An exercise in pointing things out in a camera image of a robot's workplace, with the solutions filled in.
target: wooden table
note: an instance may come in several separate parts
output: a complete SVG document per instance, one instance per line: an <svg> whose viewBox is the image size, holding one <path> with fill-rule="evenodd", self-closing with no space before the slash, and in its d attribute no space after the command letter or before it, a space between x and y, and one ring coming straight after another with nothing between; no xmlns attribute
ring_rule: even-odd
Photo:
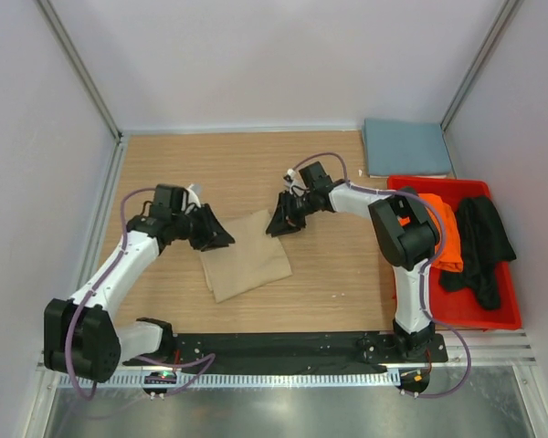
<svg viewBox="0 0 548 438"><path fill-rule="evenodd" d="M385 188L385 180L359 176L364 149L358 131L273 132L132 137L103 246L107 257L120 237L124 194L157 183L203 186L202 201L219 221L264 208L273 212L282 176L301 159L336 151L356 183ZM333 179L333 158L321 160ZM133 198L127 217L151 193ZM206 287L197 252L175 242L134 285L116 317L170 321L175 332L289 332L390 329L395 289L371 221L349 214L318 213L307 228L280 238L293 275L216 304Z"/></svg>

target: metal base plate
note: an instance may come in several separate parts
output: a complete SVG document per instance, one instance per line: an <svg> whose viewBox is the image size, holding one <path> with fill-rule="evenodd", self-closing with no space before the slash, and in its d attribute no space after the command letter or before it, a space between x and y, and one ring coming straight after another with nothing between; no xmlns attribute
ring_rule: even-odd
<svg viewBox="0 0 548 438"><path fill-rule="evenodd" d="M393 335L373 331L184 334L176 340L181 362L216 354L209 374L368 374L385 372L384 364L427 361L424 354L416 360L404 360L395 348ZM435 335L428 350L432 362L448 361L442 335Z"/></svg>

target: white wall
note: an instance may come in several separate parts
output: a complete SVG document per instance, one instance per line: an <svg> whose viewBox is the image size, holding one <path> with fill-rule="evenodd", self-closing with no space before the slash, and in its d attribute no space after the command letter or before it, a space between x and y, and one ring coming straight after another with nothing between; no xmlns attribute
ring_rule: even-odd
<svg viewBox="0 0 548 438"><path fill-rule="evenodd" d="M548 0L523 3L448 139L459 175L485 180L501 210L524 326L548 380Z"/></svg>
<svg viewBox="0 0 548 438"><path fill-rule="evenodd" d="M0 437L20 436L43 310L75 286L112 147L34 2L0 0Z"/></svg>
<svg viewBox="0 0 548 438"><path fill-rule="evenodd" d="M125 130L440 121L502 0L53 0Z"/></svg>

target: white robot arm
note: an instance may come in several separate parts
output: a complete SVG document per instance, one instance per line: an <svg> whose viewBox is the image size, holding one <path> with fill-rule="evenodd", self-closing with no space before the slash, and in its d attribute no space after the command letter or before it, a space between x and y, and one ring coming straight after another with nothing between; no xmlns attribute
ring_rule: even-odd
<svg viewBox="0 0 548 438"><path fill-rule="evenodd" d="M389 191L356 190L344 180L334 182L319 162L300 169L306 188L294 176L289 172L285 177L289 189L279 194L267 233L295 233L306 226L305 216L317 211L371 218L380 250L395 274L396 346L406 358L424 354L435 327L421 305L420 269L435 254L440 239L424 205ZM404 190L416 194L411 188Z"/></svg>
<svg viewBox="0 0 548 438"><path fill-rule="evenodd" d="M188 240L199 251L235 243L209 205L200 204L190 188L158 185L148 214L142 211L127 223L122 240L93 278L69 300L53 299L47 305L45 365L61 372L68 370L65 348L70 329L75 374L92 381L106 381L118 363L136 356L152 353L164 360L172 354L171 324L141 318L116 330L112 321L144 269L174 240ZM79 319L73 325L76 312L80 312Z"/></svg>

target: beige cloth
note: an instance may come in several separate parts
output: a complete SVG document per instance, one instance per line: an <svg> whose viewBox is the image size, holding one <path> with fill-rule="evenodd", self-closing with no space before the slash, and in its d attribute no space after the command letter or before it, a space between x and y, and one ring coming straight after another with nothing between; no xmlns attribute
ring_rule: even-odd
<svg viewBox="0 0 548 438"><path fill-rule="evenodd" d="M280 240L266 234L269 221L268 210L262 210L224 223L236 242L199 253L217 303L292 275Z"/></svg>

